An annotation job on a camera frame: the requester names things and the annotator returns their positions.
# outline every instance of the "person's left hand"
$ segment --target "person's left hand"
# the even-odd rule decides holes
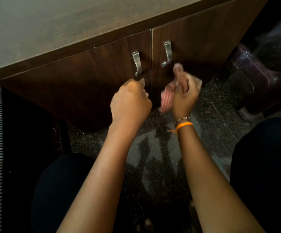
[[[140,129],[149,115],[152,103],[145,89],[145,80],[128,80],[113,96],[110,103],[112,123]]]

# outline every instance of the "hand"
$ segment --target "hand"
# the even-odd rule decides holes
[[[175,120],[190,116],[191,110],[198,100],[202,85],[202,80],[195,76],[187,72],[181,72],[181,74],[185,74],[189,89],[188,92],[184,94],[181,85],[176,85],[172,103],[172,111]]]
[[[110,103],[112,123],[127,126],[136,132],[149,115],[152,107],[145,89],[145,80],[128,80],[113,96]]]

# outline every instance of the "leg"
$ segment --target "leg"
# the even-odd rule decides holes
[[[33,232],[56,232],[93,164],[84,154],[69,154],[44,170],[31,207]]]
[[[281,232],[281,118],[258,124],[239,141],[230,184],[267,233]]]

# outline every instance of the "bracelet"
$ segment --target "bracelet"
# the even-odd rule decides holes
[[[176,120],[176,121],[174,122],[174,125],[176,126],[176,124],[177,124],[178,122],[180,122],[180,121],[182,121],[182,120],[184,120],[184,119],[188,119],[189,121],[191,120],[190,117],[184,117],[184,118],[181,118],[181,119]]]
[[[186,125],[192,125],[192,126],[193,126],[193,123],[191,123],[191,122],[184,122],[184,123],[179,124],[179,125],[176,127],[176,131],[174,131],[174,130],[169,130],[169,131],[170,131],[170,132],[174,132],[174,133],[177,134],[177,130],[180,129],[181,127],[183,127],[183,126],[186,126]]]

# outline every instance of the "person's left arm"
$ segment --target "person's left arm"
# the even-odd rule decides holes
[[[152,107],[144,86],[129,80],[114,95],[105,143],[57,233],[112,232],[127,153]]]

